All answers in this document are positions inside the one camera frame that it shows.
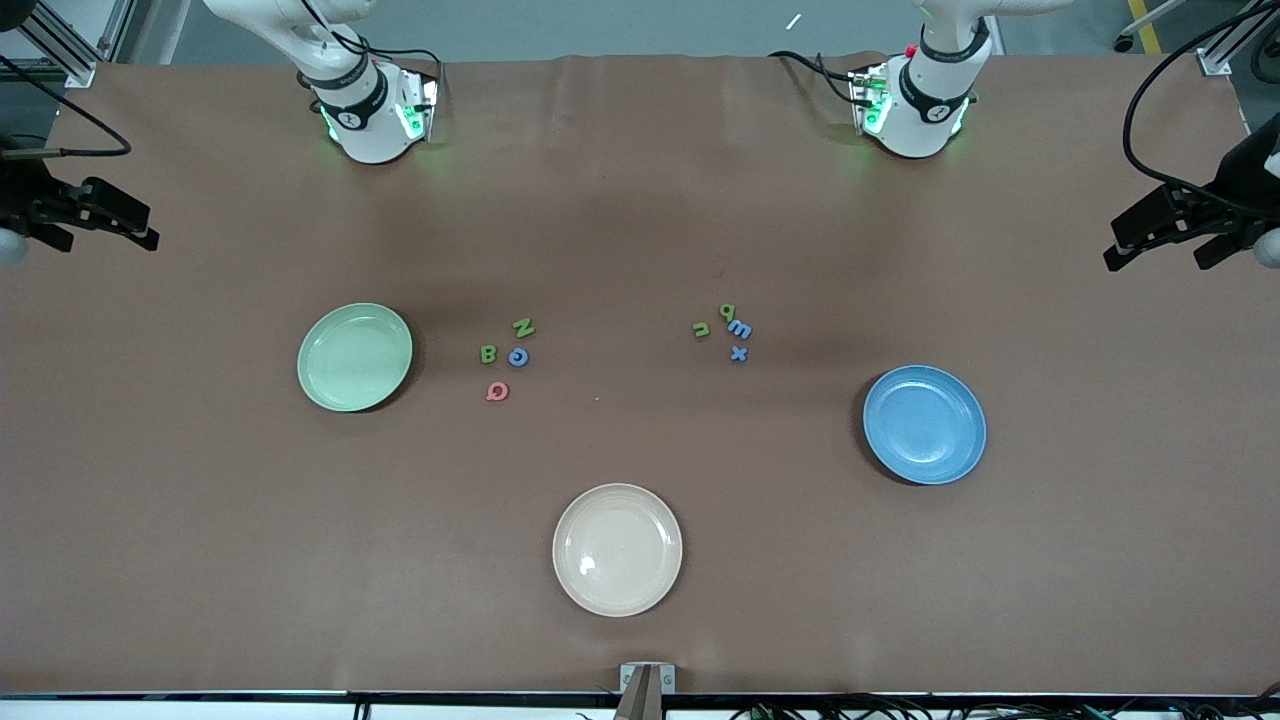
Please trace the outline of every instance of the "cable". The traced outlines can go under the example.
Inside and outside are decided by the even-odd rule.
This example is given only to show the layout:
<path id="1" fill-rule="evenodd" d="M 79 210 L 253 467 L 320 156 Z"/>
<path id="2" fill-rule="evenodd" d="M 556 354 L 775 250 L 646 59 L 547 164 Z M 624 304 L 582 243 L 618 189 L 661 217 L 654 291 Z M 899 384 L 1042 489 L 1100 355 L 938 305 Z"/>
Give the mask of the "cable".
<path id="1" fill-rule="evenodd" d="M 831 91 L 836 94 L 836 97 L 840 97 L 841 100 L 849 102 L 850 105 L 858 105 L 859 108 L 872 106 L 870 100 L 863 100 L 860 97 L 850 97 L 849 95 L 841 92 L 838 87 L 836 87 L 836 81 L 831 79 L 831 72 L 827 70 L 827 65 L 822 63 L 822 53 L 818 53 L 818 72 L 822 73 L 822 78 L 827 81 L 827 87 L 829 87 Z"/>
<path id="2" fill-rule="evenodd" d="M 809 58 L 805 58 L 804 55 L 801 55 L 799 53 L 792 53 L 790 50 L 778 50 L 777 53 L 769 53 L 769 58 L 786 58 L 788 60 L 795 60 L 795 61 L 800 63 L 801 65 L 809 68 L 810 70 L 813 70 L 815 73 L 826 73 L 827 77 L 829 77 L 832 79 L 849 79 L 847 74 L 840 74 L 840 73 L 833 73 L 831 70 L 826 70 L 824 68 L 819 67 L 817 63 L 814 63 Z M 861 67 L 858 67 L 858 68 L 852 68 L 849 72 L 858 73 L 858 72 L 865 70 L 867 68 L 870 68 L 870 67 L 874 67 L 874 65 L 878 65 L 878 64 L 879 63 L 872 63 L 870 65 L 861 65 Z"/>
<path id="3" fill-rule="evenodd" d="M 859 99 L 859 97 L 851 97 L 849 95 L 845 95 L 844 92 L 840 91 L 840 88 L 836 86 L 836 82 L 835 82 L 837 79 L 842 79 L 845 82 L 849 82 L 849 73 L 861 72 L 861 70 L 865 70 L 867 68 L 870 68 L 872 65 L 861 65 L 861 67 L 858 67 L 858 68 L 851 68 L 847 72 L 845 72 L 844 74 L 841 74 L 841 73 L 835 73 L 835 72 L 827 69 L 827 65 L 822 61 L 822 53 L 818 53 L 817 61 L 810 61 L 804 55 L 792 53 L 790 50 L 778 50 L 777 53 L 769 53 L 769 58 L 786 58 L 786 59 L 790 59 L 790 60 L 796 60 L 801 65 L 809 68 L 810 70 L 813 70 L 813 72 L 815 72 L 818 74 L 820 74 L 822 78 L 824 81 L 827 81 L 827 87 L 829 87 L 831 91 L 836 94 L 836 97 L 840 97 L 841 100 L 844 100 L 845 102 L 849 102 L 850 105 L 858 105 L 859 108 L 870 108 L 872 106 L 872 101 L 870 100 L 863 100 L 863 99 Z"/>
<path id="4" fill-rule="evenodd" d="M 1262 54 L 1267 51 L 1267 47 L 1280 41 L 1276 37 L 1277 32 L 1280 32 L 1280 18 L 1271 20 L 1271 24 L 1260 33 L 1258 44 L 1253 47 L 1253 55 L 1249 58 L 1249 69 L 1253 70 L 1253 77 L 1267 85 L 1280 85 L 1280 74 L 1271 73 L 1262 67 Z"/>
<path id="5" fill-rule="evenodd" d="M 1189 40 L 1185 45 L 1183 45 L 1181 47 L 1179 47 L 1178 50 L 1174 50 L 1169 56 L 1166 56 L 1164 60 L 1161 60 L 1158 65 L 1156 65 L 1156 69 L 1151 70 L 1151 74 L 1148 74 L 1147 78 L 1142 81 L 1142 85 L 1138 86 L 1138 90 L 1133 94 L 1133 99 L 1129 101 L 1129 109 L 1124 114 L 1124 132 L 1120 136 L 1121 145 L 1124 146 L 1124 156 L 1125 156 L 1126 160 L 1129 160 L 1129 164 L 1133 165 L 1134 169 L 1137 169 L 1139 173 L 1142 173 L 1142 174 L 1144 174 L 1144 176 L 1147 176 L 1147 177 L 1149 177 L 1152 179 L 1157 179 L 1157 181 L 1160 181 L 1162 183 L 1171 184 L 1171 186 L 1174 186 L 1175 188 L 1179 188 L 1179 190 L 1185 190 L 1185 191 L 1189 191 L 1189 192 L 1194 192 L 1194 193 L 1199 195 L 1201 197 L 1204 197 L 1204 199 L 1211 200 L 1213 202 L 1219 202 L 1221 205 L 1225 205 L 1225 206 L 1230 208 L 1231 210 L 1234 210 L 1235 213 L 1238 213 L 1240 215 L 1245 215 L 1245 217 L 1249 217 L 1249 218 L 1261 218 L 1261 219 L 1267 219 L 1267 220 L 1280 219 L 1280 211 L 1268 211 L 1268 210 L 1262 210 L 1262 209 L 1258 209 L 1258 208 L 1249 208 L 1247 205 L 1240 205 L 1239 202 L 1235 202 L 1235 201 L 1228 200 L 1225 197 L 1221 197 L 1220 195 L 1217 195 L 1217 193 L 1215 193 L 1212 191 L 1208 191 L 1208 190 L 1206 190 L 1206 188 L 1203 188 L 1203 187 L 1201 187 L 1201 186 L 1198 186 L 1198 184 L 1196 184 L 1193 182 L 1184 181 L 1184 179 L 1181 179 L 1179 177 L 1171 176 L 1169 173 L 1162 173 L 1160 170 L 1156 170 L 1156 169 L 1148 167 L 1142 160 L 1139 160 L 1138 156 L 1134 154 L 1134 151 L 1133 151 L 1133 137 L 1132 137 L 1133 136 L 1133 118 L 1134 118 L 1134 114 L 1138 110 L 1138 102 L 1142 101 L 1142 96 L 1147 94 L 1147 90 L 1151 87 L 1151 85 L 1153 82 L 1156 82 L 1156 78 L 1160 77 L 1160 73 L 1165 72 L 1165 69 L 1167 69 L 1169 65 L 1174 64 L 1174 61 L 1178 60 L 1178 58 L 1185 55 L 1193 47 L 1196 47 L 1201 42 L 1204 42 L 1210 37 L 1213 37 L 1219 32 L 1222 32 L 1224 29 L 1234 28 L 1234 27 L 1239 26 L 1240 23 L 1243 23 L 1244 20 L 1247 20 L 1247 19 L 1254 17 L 1254 15 L 1260 15 L 1262 13 L 1267 13 L 1267 12 L 1276 10 L 1276 9 L 1280 9 L 1280 0 L 1271 0 L 1270 3 L 1263 3 L 1263 4 L 1261 4 L 1261 5 L 1256 6 L 1256 8 L 1245 10 L 1245 12 L 1243 12 L 1243 13 L 1240 13 L 1240 14 L 1238 14 L 1238 15 L 1235 15 L 1235 17 L 1228 19 L 1228 20 L 1224 20 L 1224 22 L 1221 22 L 1221 23 L 1211 27 L 1210 29 L 1207 29 L 1207 31 L 1197 35 L 1196 37 L 1193 37 L 1192 40 Z"/>
<path id="6" fill-rule="evenodd" d="M 120 135 L 120 133 L 115 132 L 114 129 L 111 129 L 106 123 L 104 123 L 102 120 L 95 118 L 93 115 L 91 115 L 90 113 L 87 113 L 83 108 L 81 108 L 79 105 L 72 102 L 70 100 L 63 97 L 61 95 L 58 95 L 56 92 L 54 92 L 52 90 L 49 90 L 47 87 L 45 87 L 44 83 L 41 83 L 36 78 L 33 78 L 29 74 L 27 74 L 27 72 L 23 70 L 22 68 L 19 68 L 18 65 L 14 65 L 12 61 L 9 61 L 9 58 L 5 58 L 4 55 L 0 55 L 0 64 L 3 64 L 4 67 L 9 68 L 14 74 L 17 74 L 22 79 L 27 81 L 28 83 L 31 83 L 36 90 L 38 90 L 38 91 L 44 92 L 45 95 L 47 95 L 47 96 L 52 97 L 54 100 L 56 100 L 59 105 L 65 105 L 65 106 L 70 108 L 72 110 L 76 111 L 76 114 L 78 114 L 79 117 L 84 118 L 86 120 L 93 123 L 95 126 L 99 127 L 99 129 L 101 129 L 106 135 L 111 136 L 111 140 L 114 140 L 114 141 L 116 141 L 116 142 L 120 143 L 120 146 L 116 147 L 115 150 L 77 150 L 77 149 L 68 149 L 68 147 L 58 147 L 58 149 L 50 149 L 50 152 L 55 152 L 56 151 L 56 154 L 59 156 L 61 156 L 61 158 L 118 158 L 120 155 L 128 155 L 129 152 L 133 151 L 133 146 L 129 145 L 128 140 L 124 140 L 123 135 Z"/>
<path id="7" fill-rule="evenodd" d="M 358 35 L 356 36 L 357 40 L 351 40 L 349 37 L 344 37 L 339 35 L 337 31 L 334 31 L 333 26 L 329 24 L 329 20 L 326 20 L 324 15 L 321 15 L 320 12 L 316 10 L 314 5 L 311 5 L 311 0 L 302 0 L 302 6 L 306 8 L 307 14 L 310 14 L 311 18 L 315 19 L 315 22 L 320 23 L 320 26 L 324 27 L 325 31 L 328 31 L 329 35 L 333 36 L 333 38 L 338 42 L 338 45 L 342 45 L 343 49 L 346 49 L 349 53 L 355 53 L 356 55 L 374 55 L 375 58 L 381 58 L 383 60 L 390 60 L 392 55 L 426 55 L 436 65 L 439 65 L 440 74 L 442 76 L 444 74 L 444 63 L 442 63 L 440 58 L 436 56 L 436 54 L 431 53 L 430 50 L 421 50 L 421 49 L 384 50 L 381 47 L 374 47 L 372 45 L 369 44 L 367 40 L 360 37 Z"/>

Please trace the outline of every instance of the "plate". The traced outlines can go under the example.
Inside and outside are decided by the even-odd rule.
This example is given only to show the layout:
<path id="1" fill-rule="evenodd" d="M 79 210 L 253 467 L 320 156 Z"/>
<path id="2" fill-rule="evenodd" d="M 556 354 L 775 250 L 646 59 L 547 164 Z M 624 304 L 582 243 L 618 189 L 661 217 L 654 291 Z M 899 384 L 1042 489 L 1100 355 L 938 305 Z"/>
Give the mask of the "plate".
<path id="1" fill-rule="evenodd" d="M 876 380 L 863 406 L 863 430 L 886 468 L 928 486 L 965 477 L 987 447 L 987 419 L 973 391 L 928 365 Z"/>
<path id="2" fill-rule="evenodd" d="M 413 338 L 404 319 L 372 302 L 346 305 L 316 323 L 298 350 L 298 383 L 320 407 L 366 410 L 404 382 Z"/>
<path id="3" fill-rule="evenodd" d="M 671 509 L 626 483 L 591 488 L 556 525 L 552 564 L 573 602 L 605 618 L 649 610 L 680 574 L 685 546 Z"/>

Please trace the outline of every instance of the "white plate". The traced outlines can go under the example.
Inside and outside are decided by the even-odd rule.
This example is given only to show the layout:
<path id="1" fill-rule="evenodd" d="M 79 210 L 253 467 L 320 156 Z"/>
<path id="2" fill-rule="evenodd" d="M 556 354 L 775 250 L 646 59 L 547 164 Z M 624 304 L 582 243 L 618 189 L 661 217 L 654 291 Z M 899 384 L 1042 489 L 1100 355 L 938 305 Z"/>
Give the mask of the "white plate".
<path id="1" fill-rule="evenodd" d="M 552 564 L 573 602 L 605 618 L 649 610 L 680 574 L 685 546 L 657 495 L 613 483 L 571 502 L 556 525 Z"/>

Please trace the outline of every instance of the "green led light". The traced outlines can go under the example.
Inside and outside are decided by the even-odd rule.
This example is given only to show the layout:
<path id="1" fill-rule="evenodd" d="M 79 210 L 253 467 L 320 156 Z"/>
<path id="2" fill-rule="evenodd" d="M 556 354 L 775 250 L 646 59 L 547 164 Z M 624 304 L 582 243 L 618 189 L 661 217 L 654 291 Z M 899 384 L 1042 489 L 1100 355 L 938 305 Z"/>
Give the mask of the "green led light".
<path id="1" fill-rule="evenodd" d="M 867 122 L 864 128 L 869 133 L 877 133 L 884 128 L 884 118 L 888 117 L 888 111 L 893 109 L 892 97 L 888 92 L 881 95 L 876 105 L 867 109 Z"/>
<path id="2" fill-rule="evenodd" d="M 419 119 L 419 111 L 412 106 L 403 108 L 399 104 L 396 105 L 396 111 L 399 115 L 401 124 L 404 126 L 404 135 L 410 140 L 417 140 L 422 137 L 422 120 Z"/>
<path id="3" fill-rule="evenodd" d="M 324 105 L 320 106 L 320 117 L 324 118 L 324 124 L 329 128 L 329 138 L 334 142 L 342 142 L 338 140 L 338 131 L 333 128 L 333 120 L 329 119 L 329 111 L 324 109 Z"/>
<path id="4" fill-rule="evenodd" d="M 968 109 L 969 101 L 965 100 L 964 104 L 960 105 L 960 109 L 956 110 L 956 122 L 951 126 L 951 135 L 960 132 L 960 124 L 964 122 L 964 111 Z"/>

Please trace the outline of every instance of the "green plate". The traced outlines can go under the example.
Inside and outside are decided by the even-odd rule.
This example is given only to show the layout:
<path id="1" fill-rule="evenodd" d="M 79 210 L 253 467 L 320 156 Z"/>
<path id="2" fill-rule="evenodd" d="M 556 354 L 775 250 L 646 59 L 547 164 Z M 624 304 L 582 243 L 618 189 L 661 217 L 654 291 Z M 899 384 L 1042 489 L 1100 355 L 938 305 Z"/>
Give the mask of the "green plate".
<path id="1" fill-rule="evenodd" d="M 404 382 L 413 338 L 404 319 L 372 302 L 346 305 L 311 328 L 298 350 L 298 382 L 320 407 L 367 410 Z"/>

